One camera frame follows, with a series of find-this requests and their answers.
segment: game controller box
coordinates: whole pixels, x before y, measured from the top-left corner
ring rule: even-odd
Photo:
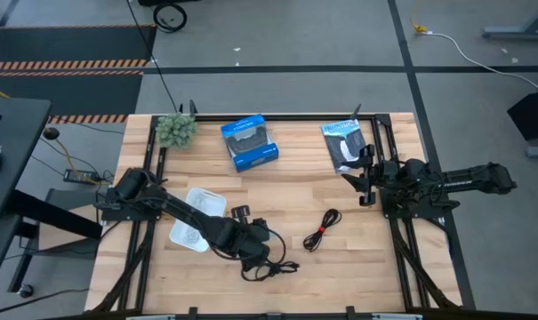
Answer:
[[[277,144],[270,138],[262,115],[225,124],[221,134],[237,172],[278,159]]]

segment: wooden tabletop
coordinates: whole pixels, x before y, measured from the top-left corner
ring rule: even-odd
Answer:
[[[150,115],[129,116],[117,180],[127,168],[142,166],[150,119]],[[394,113],[391,120],[400,159],[423,159],[414,115]],[[154,235],[144,313],[187,314],[189,307],[198,307],[199,313],[231,314],[335,313],[345,312],[346,306],[355,306],[357,312],[404,310],[389,223],[381,214],[381,204],[360,207],[358,194],[334,174],[320,131],[325,123],[330,121],[267,122],[279,159],[240,173],[221,138],[224,123],[200,122],[189,150],[168,150],[164,178],[170,193],[185,199],[191,188],[205,188],[227,198],[226,212],[248,204],[251,219],[264,218],[284,238],[286,259],[301,267],[295,274],[247,283],[240,277],[238,262],[173,244],[168,234],[175,219],[163,214]],[[369,122],[360,125],[366,143],[373,143]],[[157,149],[153,172],[156,165]],[[343,220],[326,230],[317,251],[307,252],[302,240],[317,231],[330,208],[340,210]],[[423,220],[414,220],[414,225],[423,266],[447,297],[460,304],[445,235]],[[96,306],[122,273],[131,226],[123,222],[102,240],[86,309]],[[271,256],[282,252],[279,242],[269,245]],[[413,272],[407,270],[417,305]],[[137,283],[135,274],[131,307]]]

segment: small potted plant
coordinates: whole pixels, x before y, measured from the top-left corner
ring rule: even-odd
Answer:
[[[193,112],[191,115],[177,113],[158,118],[156,134],[161,147],[187,149],[196,132],[197,124]]]

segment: gray floor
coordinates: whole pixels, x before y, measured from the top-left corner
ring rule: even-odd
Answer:
[[[417,22],[454,37],[471,58],[489,65],[538,65],[538,41],[480,37],[484,26],[520,24],[538,9],[538,0],[423,2]],[[7,5],[0,0],[0,19]],[[133,6],[140,23],[151,22],[150,9]],[[413,1],[397,0],[397,6],[414,65],[469,65],[445,39],[413,34],[408,23]],[[183,7],[189,15],[186,28],[157,36],[155,53],[162,67],[403,64],[386,1],[202,0]],[[123,0],[20,0],[8,21],[10,26],[131,23]],[[538,83],[538,74],[524,76]],[[454,216],[478,309],[538,313],[538,160],[525,157],[526,143],[505,113],[534,88],[490,74],[417,77],[443,169],[499,162],[519,185],[508,196],[454,197],[462,201]],[[178,103],[193,99],[200,112],[350,111],[358,103],[362,111],[414,111],[405,74],[168,75],[165,81]],[[136,112],[171,109],[159,77],[144,76]],[[121,126],[100,125],[113,130]],[[120,136],[71,124],[60,130],[73,155],[100,172],[114,171]],[[60,171],[66,168],[64,159],[41,142],[34,155]],[[49,188],[83,189],[63,183],[34,160],[18,187],[39,197]],[[9,254],[18,251],[15,245]],[[6,261],[0,275],[0,307],[20,301],[4,293],[14,263]],[[38,257],[26,282],[39,296],[85,288],[91,271],[91,260]],[[73,315],[83,306],[83,294],[70,294],[7,312],[0,319]]]

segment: white container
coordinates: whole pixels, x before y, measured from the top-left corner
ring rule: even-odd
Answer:
[[[192,188],[186,196],[186,204],[210,217],[222,217],[225,214],[227,199],[201,188]],[[199,231],[179,220],[173,224],[170,240],[197,252],[206,252],[209,249],[209,244],[201,237]]]

